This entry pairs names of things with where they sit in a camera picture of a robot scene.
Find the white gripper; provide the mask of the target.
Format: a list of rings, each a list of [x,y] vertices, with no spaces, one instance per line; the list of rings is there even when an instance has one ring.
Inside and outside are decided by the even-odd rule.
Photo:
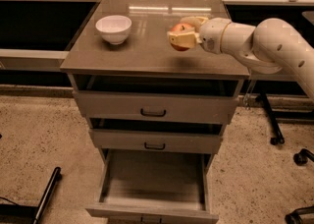
[[[169,31],[167,35],[171,44],[177,47],[195,47],[201,43],[206,52],[222,53],[222,37],[225,29],[232,22],[230,19],[213,18],[209,20],[207,17],[190,16],[181,18],[180,22],[191,25],[199,34],[194,31],[183,33]]]

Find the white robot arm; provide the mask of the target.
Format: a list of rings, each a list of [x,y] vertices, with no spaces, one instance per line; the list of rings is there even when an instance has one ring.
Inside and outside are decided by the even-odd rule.
[[[206,52],[229,54],[254,72],[285,71],[314,98],[314,48],[281,19],[267,19],[255,27],[225,18],[184,17],[167,37],[178,51],[201,46]]]

